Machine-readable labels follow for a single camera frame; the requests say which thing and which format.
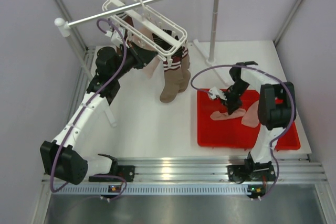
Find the white plastic clip hanger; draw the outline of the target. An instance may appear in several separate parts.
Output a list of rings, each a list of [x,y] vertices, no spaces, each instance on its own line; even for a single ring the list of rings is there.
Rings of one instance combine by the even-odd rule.
[[[102,10],[107,12],[131,4],[139,4],[139,6],[124,12],[132,17],[134,27],[130,26],[116,14],[109,16],[109,18],[117,26],[122,26],[128,30],[130,39],[132,39],[133,34],[142,37],[145,42],[150,44],[158,52],[160,60],[166,61],[170,66],[173,63],[173,55],[187,43],[187,31],[149,5],[145,4],[142,0],[107,0],[103,3]],[[165,49],[163,46],[158,45],[158,43],[152,42],[144,37],[138,31],[141,27],[146,27],[157,37],[166,42],[168,48]]]

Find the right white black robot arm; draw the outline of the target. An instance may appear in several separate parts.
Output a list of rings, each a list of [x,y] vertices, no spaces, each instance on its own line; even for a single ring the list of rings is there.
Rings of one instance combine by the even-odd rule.
[[[233,80],[226,91],[221,104],[228,114],[237,111],[242,101],[240,97],[248,87],[259,93],[257,119],[260,131],[257,141],[242,165],[228,167],[229,181],[276,182],[278,164],[273,164],[274,149],[277,141],[287,133],[296,119],[295,86],[292,82],[280,79],[258,70],[254,61],[239,62],[232,66],[229,74]]]

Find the thick pink sock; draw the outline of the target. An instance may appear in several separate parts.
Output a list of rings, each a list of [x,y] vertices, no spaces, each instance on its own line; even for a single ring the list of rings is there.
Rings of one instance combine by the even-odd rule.
[[[245,113],[246,113],[246,110],[244,109],[237,109],[232,114],[228,114],[228,112],[215,111],[210,115],[210,118],[213,121],[232,120],[232,119],[243,117]]]

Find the taupe sock with striped cuff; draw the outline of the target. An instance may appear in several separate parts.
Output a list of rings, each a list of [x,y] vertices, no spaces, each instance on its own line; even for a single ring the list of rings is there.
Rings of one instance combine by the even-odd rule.
[[[170,66],[163,65],[164,88],[160,94],[162,103],[170,103],[176,98],[183,82],[181,65],[180,61],[172,63]]]

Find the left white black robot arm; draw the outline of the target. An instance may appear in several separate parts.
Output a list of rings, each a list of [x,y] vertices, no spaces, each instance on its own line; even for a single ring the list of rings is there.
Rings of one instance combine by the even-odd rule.
[[[110,46],[97,51],[96,69],[78,110],[64,129],[40,147],[45,173],[51,179],[80,184],[85,178],[95,181],[99,175],[114,180],[119,173],[118,160],[98,150],[102,139],[95,139],[93,128],[105,119],[115,126],[110,104],[120,89],[119,79],[132,69],[143,69],[155,57],[156,51],[146,50],[131,43],[121,52]]]

